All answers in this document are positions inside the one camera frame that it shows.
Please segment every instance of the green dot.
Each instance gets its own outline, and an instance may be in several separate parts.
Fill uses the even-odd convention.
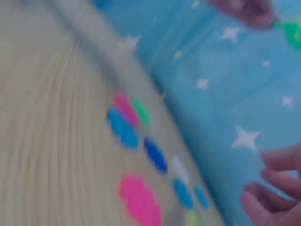
[[[132,98],[132,106],[137,111],[139,119],[145,125],[149,125],[149,123],[150,123],[149,113],[147,112],[147,110],[145,109],[145,107],[140,103],[140,101],[137,98],[134,98],[134,97]]]

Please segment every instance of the blue dot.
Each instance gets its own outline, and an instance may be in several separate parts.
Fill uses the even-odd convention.
[[[196,195],[200,204],[207,210],[209,208],[208,201],[202,189],[199,186],[194,187],[194,194]]]
[[[181,204],[189,210],[193,209],[192,197],[189,191],[187,190],[185,184],[180,179],[177,178],[174,179],[173,184],[174,184],[174,192],[178,197],[178,199],[180,200]]]
[[[144,140],[144,148],[146,150],[147,157],[153,162],[156,169],[162,173],[167,173],[167,162],[163,153],[158,149],[155,142],[149,138],[146,138]]]

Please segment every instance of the white dot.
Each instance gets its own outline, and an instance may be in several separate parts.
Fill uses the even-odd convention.
[[[180,51],[176,51],[174,53],[174,59],[179,59],[181,57],[181,52]]]

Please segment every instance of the finger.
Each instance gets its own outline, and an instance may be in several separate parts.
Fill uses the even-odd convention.
[[[263,226],[270,217],[270,213],[249,192],[243,192],[240,197],[241,205],[256,226]]]
[[[262,13],[269,13],[272,11],[272,4],[270,0],[252,0],[254,5]]]
[[[243,191],[252,193],[263,207],[270,212],[287,211],[298,203],[297,200],[287,200],[280,197],[259,183],[247,184]]]
[[[258,184],[258,186],[261,189],[262,195],[266,197],[266,199],[272,206],[275,207],[275,209],[277,209],[277,211],[288,211],[299,202],[298,200],[284,199],[261,184]]]
[[[259,183],[249,183],[244,185],[243,192],[251,193],[260,204],[269,212],[276,212],[276,207],[266,198],[266,195],[262,192],[262,188]]]
[[[261,152],[261,158],[266,166],[272,170],[295,170],[295,161],[299,151],[301,151],[300,146],[295,145],[273,151],[263,151]]]
[[[290,210],[282,220],[281,225],[299,226],[301,222],[301,202]]]
[[[261,176],[290,197],[301,199],[301,181],[284,172],[264,169]]]

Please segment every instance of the bedding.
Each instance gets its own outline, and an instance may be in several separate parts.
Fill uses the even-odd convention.
[[[200,0],[92,0],[165,98],[227,225],[251,225],[239,197],[260,151],[300,141],[301,53]],[[301,2],[275,0],[298,16]]]

